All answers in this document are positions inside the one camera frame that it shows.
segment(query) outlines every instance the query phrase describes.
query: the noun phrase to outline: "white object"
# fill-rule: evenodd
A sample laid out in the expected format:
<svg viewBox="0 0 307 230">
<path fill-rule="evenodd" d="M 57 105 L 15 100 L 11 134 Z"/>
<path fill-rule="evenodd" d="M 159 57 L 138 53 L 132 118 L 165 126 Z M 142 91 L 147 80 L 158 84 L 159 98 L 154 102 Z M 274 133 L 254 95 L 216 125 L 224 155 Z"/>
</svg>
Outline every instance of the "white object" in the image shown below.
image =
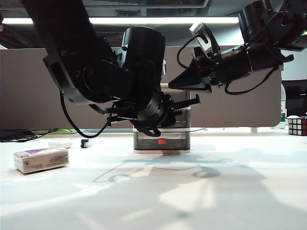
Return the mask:
<svg viewBox="0 0 307 230">
<path fill-rule="evenodd" d="M 296 119 L 296 118 L 299 118 L 299 116 L 291 115 L 291 116 L 288 116 L 288 117 L 287 117 L 287 119 Z"/>
<path fill-rule="evenodd" d="M 22 173 L 53 169 L 69 163 L 67 149 L 32 149 L 14 153 L 15 168 Z"/>
<path fill-rule="evenodd" d="M 71 140 L 51 140 L 48 142 L 48 145 L 50 148 L 69 149 L 72 146 L 72 141 Z"/>
</svg>

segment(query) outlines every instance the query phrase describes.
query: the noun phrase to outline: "black cable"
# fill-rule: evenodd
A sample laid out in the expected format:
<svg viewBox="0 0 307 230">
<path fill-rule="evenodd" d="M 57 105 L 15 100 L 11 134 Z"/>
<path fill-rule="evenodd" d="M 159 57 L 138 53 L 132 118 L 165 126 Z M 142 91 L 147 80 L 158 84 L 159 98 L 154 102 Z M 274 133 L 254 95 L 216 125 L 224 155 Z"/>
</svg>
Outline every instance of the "black cable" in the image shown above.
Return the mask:
<svg viewBox="0 0 307 230">
<path fill-rule="evenodd" d="M 262 32 L 263 32 L 263 29 L 260 30 L 260 31 L 256 34 L 256 36 L 254 36 L 254 38 L 253 38 L 246 46 L 244 46 L 244 49 L 247 50 L 247 48 L 248 48 L 251 44 L 253 44 L 253 43 L 255 42 L 255 40 L 260 36 L 260 34 L 262 34 Z"/>
<path fill-rule="evenodd" d="M 206 66 L 205 68 L 195 68 L 195 67 L 185 66 L 184 64 L 181 63 L 180 58 L 179 58 L 179 57 L 180 57 L 181 51 L 182 51 L 185 47 L 187 47 L 187 45 L 188 45 L 191 41 L 193 41 L 195 38 L 197 38 L 197 37 L 201 37 L 202 39 L 206 39 L 206 37 L 205 37 L 204 35 L 201 35 L 201 34 L 195 35 L 194 37 L 192 37 L 191 39 L 189 39 L 189 40 L 179 49 L 179 51 L 178 51 L 178 53 L 177 53 L 177 63 L 178 63 L 182 68 L 184 68 L 184 69 L 208 69 L 208 68 L 213 67 L 213 66 Z"/>
<path fill-rule="evenodd" d="M 15 135 L 15 136 L 11 136 L 9 138 L 5 138 L 5 139 L 0 139 L 0 142 L 27 142 L 30 140 L 36 140 L 38 138 L 41 138 L 47 134 L 53 133 L 58 131 L 58 128 L 54 128 L 54 129 L 48 129 L 47 132 L 45 133 L 32 133 L 31 135 Z"/>
<path fill-rule="evenodd" d="M 227 84 L 225 85 L 225 92 L 229 95 L 242 95 L 242 94 L 245 94 L 245 93 L 248 93 L 252 90 L 254 90 L 255 88 L 261 86 L 264 82 L 267 81 L 267 79 L 269 79 L 269 77 L 272 75 L 272 73 L 276 70 L 278 70 L 279 68 L 279 65 L 278 66 L 275 66 L 274 68 L 271 69 L 271 71 L 265 76 L 265 78 L 262 80 L 262 82 L 260 82 L 258 85 L 256 85 L 255 87 L 251 88 L 250 90 L 245 90 L 245 91 L 240 91 L 240 92 L 230 92 L 228 91 L 228 87 L 230 85 L 231 82 L 227 82 Z"/>
<path fill-rule="evenodd" d="M 60 93 L 59 93 L 59 96 L 60 96 L 60 100 L 61 100 L 61 106 L 62 106 L 64 115 L 66 116 L 66 119 L 69 121 L 69 123 L 71 124 L 71 126 L 76 130 L 76 132 L 79 133 L 82 137 L 84 137 L 84 138 L 95 138 L 95 137 L 99 136 L 99 134 L 101 134 L 102 131 L 107 127 L 108 121 L 107 121 L 107 122 L 105 123 L 105 125 L 101 128 L 101 130 L 100 130 L 98 133 L 96 133 L 95 135 L 89 136 L 89 135 L 84 134 L 84 133 L 81 132 L 81 130 L 74 124 L 74 122 L 72 121 L 72 119 L 69 117 L 68 112 L 67 112 L 67 109 L 66 109 L 66 106 L 65 106 L 64 96 L 63 96 L 63 94 L 62 94 L 61 91 L 60 91 Z"/>
<path fill-rule="evenodd" d="M 92 109 L 94 109 L 96 112 L 100 113 L 100 114 L 106 114 L 106 111 L 102 108 L 100 108 L 98 105 L 96 104 L 90 104 L 89 105 Z"/>
</svg>

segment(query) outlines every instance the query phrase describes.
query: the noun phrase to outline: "green light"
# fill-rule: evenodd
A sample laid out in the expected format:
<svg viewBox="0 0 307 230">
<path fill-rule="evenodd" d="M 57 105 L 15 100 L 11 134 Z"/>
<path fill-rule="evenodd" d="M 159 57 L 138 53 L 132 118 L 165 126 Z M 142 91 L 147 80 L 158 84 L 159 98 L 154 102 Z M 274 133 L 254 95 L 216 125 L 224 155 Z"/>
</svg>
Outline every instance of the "green light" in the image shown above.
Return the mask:
<svg viewBox="0 0 307 230">
<path fill-rule="evenodd" d="M 304 30 L 301 34 L 301 36 L 306 36 L 307 35 L 307 30 Z"/>
</svg>

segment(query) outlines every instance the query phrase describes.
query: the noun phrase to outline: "gray partition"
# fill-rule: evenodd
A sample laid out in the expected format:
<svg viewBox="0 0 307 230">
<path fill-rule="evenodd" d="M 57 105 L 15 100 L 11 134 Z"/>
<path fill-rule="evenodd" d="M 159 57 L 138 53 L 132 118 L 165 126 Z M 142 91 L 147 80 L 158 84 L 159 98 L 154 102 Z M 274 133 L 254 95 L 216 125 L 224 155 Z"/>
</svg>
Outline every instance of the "gray partition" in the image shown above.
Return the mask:
<svg viewBox="0 0 307 230">
<path fill-rule="evenodd" d="M 167 47 L 165 51 L 167 74 L 162 77 L 162 83 L 169 82 L 183 71 L 176 63 L 178 49 Z M 191 60 L 191 50 L 191 47 L 187 47 L 181 54 L 185 64 Z M 6 49 L 0 52 L 0 128 L 70 128 L 60 106 L 59 90 L 42 61 L 46 51 Z M 249 89 L 259 83 L 267 72 L 234 82 L 230 90 Z M 281 74 L 277 71 L 265 84 L 245 95 L 227 95 L 218 88 L 214 88 L 212 94 L 200 92 L 201 104 L 192 108 L 192 126 L 274 126 L 280 121 L 280 84 Z M 106 122 L 105 116 L 97 114 L 88 106 L 67 101 L 67 108 L 80 128 L 100 128 Z M 131 127 L 131 124 L 126 121 L 113 127 Z"/>
</svg>

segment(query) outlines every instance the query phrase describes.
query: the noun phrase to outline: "ceiling light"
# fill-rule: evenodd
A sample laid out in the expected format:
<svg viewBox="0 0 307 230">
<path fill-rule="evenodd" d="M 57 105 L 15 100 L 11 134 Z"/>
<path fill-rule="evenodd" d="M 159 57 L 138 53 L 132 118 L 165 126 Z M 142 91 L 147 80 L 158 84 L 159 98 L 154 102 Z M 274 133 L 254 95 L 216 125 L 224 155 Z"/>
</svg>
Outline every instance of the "ceiling light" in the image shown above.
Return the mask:
<svg viewBox="0 0 307 230">
<path fill-rule="evenodd" d="M 235 24 L 239 22 L 236 17 L 167 17 L 167 18 L 90 18 L 92 24 L 105 25 L 131 25 L 131 24 L 193 24 L 218 23 Z M 3 24 L 33 24 L 31 18 L 4 18 Z"/>
</svg>

